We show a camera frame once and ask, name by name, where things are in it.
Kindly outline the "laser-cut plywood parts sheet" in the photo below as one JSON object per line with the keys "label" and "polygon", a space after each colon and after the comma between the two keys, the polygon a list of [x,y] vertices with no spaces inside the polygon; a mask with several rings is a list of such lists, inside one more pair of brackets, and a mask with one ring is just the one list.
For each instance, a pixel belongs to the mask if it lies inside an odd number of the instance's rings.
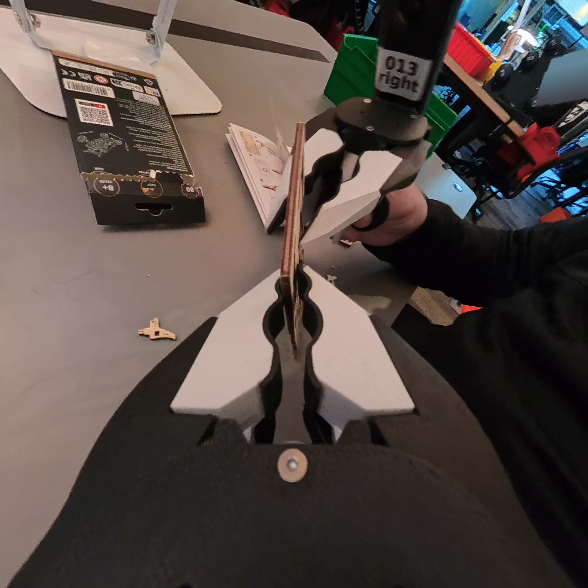
{"label": "laser-cut plywood parts sheet", "polygon": [[284,242],[280,272],[280,289],[283,300],[285,324],[288,329],[293,356],[298,356],[301,302],[298,293],[298,268],[300,265],[300,236],[302,231],[302,205],[305,195],[305,124],[296,124],[295,141],[290,168],[290,180],[286,205]]}

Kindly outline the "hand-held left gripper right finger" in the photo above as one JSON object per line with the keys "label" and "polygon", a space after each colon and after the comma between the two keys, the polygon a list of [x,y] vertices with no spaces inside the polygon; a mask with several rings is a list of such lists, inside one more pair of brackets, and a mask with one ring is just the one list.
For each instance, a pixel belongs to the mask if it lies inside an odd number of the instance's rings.
{"label": "hand-held left gripper right finger", "polygon": [[351,421],[415,411],[371,315],[310,266],[300,271],[300,309],[311,338],[303,420],[313,443],[336,443]]}

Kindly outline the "red plastic bin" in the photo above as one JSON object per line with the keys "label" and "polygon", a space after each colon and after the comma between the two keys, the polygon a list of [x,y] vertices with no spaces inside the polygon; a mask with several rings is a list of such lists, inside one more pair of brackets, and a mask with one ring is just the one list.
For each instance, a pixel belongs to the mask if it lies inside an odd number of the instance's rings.
{"label": "red plastic bin", "polygon": [[456,23],[447,47],[449,55],[468,75],[484,78],[496,63],[495,56],[460,23]]}

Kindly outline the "person's right hand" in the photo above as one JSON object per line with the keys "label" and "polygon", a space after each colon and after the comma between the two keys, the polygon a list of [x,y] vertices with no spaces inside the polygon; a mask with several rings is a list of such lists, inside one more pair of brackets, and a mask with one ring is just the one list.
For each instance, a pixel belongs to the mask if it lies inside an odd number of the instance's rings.
{"label": "person's right hand", "polygon": [[388,214],[385,221],[371,231],[358,231],[373,222],[373,212],[358,219],[342,233],[349,242],[385,247],[396,243],[419,229],[428,215],[428,202],[418,186],[413,183],[386,195]]}

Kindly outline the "white instruction booklet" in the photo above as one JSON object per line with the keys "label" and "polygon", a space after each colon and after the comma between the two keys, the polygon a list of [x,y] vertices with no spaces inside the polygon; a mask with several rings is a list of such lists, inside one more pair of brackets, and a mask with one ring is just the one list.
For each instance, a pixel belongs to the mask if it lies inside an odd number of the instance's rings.
{"label": "white instruction booklet", "polygon": [[288,197],[291,149],[280,133],[274,142],[234,123],[229,124],[226,139],[268,232]]}

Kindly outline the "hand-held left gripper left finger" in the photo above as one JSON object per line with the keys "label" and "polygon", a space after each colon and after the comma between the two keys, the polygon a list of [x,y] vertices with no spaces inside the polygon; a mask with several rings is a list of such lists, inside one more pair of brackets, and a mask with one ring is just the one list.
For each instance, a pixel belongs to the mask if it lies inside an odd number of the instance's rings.
{"label": "hand-held left gripper left finger", "polygon": [[254,443],[274,443],[283,392],[276,339],[285,329],[279,276],[274,271],[215,318],[173,413],[233,420]]}

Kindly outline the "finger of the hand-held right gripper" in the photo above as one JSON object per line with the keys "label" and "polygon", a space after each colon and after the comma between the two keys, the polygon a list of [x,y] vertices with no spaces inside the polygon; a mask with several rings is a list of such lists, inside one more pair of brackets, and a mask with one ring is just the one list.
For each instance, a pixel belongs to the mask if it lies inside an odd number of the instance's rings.
{"label": "finger of the hand-held right gripper", "polygon": [[[310,139],[307,139],[303,166],[305,193],[309,194],[312,191],[315,180],[323,174],[340,168],[342,157],[343,142],[336,132],[319,129]],[[266,232],[269,235],[285,221],[292,165],[293,153],[286,161],[282,179],[277,186],[275,198],[266,218]]]}
{"label": "finger of the hand-held right gripper", "polygon": [[356,175],[342,182],[335,195],[322,203],[306,228],[300,246],[330,238],[371,213],[381,198],[381,189],[403,159],[388,151],[367,151],[357,160]]}

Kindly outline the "black cardboard kit box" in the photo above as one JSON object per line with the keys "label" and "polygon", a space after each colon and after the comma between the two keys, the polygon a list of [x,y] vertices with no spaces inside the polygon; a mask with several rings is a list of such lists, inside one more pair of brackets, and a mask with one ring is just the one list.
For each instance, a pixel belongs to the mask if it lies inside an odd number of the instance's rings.
{"label": "black cardboard kit box", "polygon": [[128,91],[63,91],[79,175],[101,226],[204,224],[205,202],[168,107]]}

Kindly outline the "red fabric chair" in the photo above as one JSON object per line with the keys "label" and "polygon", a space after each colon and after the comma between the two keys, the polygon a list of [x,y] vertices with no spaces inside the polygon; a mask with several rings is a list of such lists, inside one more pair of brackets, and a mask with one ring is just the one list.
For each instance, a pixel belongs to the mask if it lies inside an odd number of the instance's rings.
{"label": "red fabric chair", "polygon": [[497,151],[497,161],[505,168],[508,178],[523,182],[559,160],[560,141],[555,128],[540,128],[533,123],[524,135]]}

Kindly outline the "green plastic bin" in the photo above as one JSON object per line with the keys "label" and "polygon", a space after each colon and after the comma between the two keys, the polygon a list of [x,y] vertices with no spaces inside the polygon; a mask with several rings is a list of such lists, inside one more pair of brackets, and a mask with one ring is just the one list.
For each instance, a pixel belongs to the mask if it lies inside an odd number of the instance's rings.
{"label": "green plastic bin", "polygon": [[[354,97],[373,98],[378,39],[346,33],[327,80],[324,95],[334,105]],[[425,112],[431,127],[428,155],[432,155],[458,115],[436,94]]]}

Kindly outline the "white rounded panel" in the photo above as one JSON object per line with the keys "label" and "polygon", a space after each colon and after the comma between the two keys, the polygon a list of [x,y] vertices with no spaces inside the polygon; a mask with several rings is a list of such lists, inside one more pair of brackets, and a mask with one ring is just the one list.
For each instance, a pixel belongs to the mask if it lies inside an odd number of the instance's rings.
{"label": "white rounded panel", "polygon": [[448,205],[462,219],[476,204],[474,191],[435,153],[424,163],[415,184],[426,197]]}

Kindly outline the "white metal stand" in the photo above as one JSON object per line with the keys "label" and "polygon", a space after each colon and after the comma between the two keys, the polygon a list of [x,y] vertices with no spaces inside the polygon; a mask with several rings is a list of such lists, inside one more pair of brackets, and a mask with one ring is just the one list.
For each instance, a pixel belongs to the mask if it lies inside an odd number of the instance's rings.
{"label": "white metal stand", "polygon": [[1,72],[34,107],[66,118],[63,91],[105,101],[128,91],[173,116],[213,115],[222,103],[166,41],[177,1],[159,1],[151,27],[40,18],[25,1],[1,6]]}

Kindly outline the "person's black clothing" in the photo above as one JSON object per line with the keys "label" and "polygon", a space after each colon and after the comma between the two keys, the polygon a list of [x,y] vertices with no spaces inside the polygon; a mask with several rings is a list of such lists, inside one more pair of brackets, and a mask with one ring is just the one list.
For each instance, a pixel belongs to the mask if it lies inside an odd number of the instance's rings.
{"label": "person's black clothing", "polygon": [[587,341],[472,338],[458,325],[473,312],[397,330],[475,415],[541,538],[587,587]]}

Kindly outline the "gun-shaped wooden part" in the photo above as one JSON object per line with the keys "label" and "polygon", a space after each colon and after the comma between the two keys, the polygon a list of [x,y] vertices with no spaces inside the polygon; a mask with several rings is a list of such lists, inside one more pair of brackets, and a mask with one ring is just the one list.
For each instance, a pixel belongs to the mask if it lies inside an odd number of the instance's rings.
{"label": "gun-shaped wooden part", "polygon": [[151,341],[157,341],[157,340],[163,340],[163,339],[171,340],[171,341],[177,340],[176,334],[161,327],[159,318],[151,319],[149,321],[148,327],[145,327],[145,328],[138,330],[138,335],[143,336],[143,337],[147,337]]}

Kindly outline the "wooden background table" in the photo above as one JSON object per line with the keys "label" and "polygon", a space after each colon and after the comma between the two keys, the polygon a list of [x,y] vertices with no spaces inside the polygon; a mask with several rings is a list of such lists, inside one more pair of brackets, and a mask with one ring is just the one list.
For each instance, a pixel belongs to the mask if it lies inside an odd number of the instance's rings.
{"label": "wooden background table", "polygon": [[473,104],[477,107],[482,107],[488,111],[492,116],[499,121],[499,123],[506,128],[506,133],[511,138],[519,138],[524,136],[525,129],[515,121],[510,114],[501,107],[488,92],[486,92],[482,85],[471,77],[453,58],[446,54],[443,59],[443,64],[448,68],[449,72],[456,79],[458,89],[464,90],[465,95],[473,100]]}

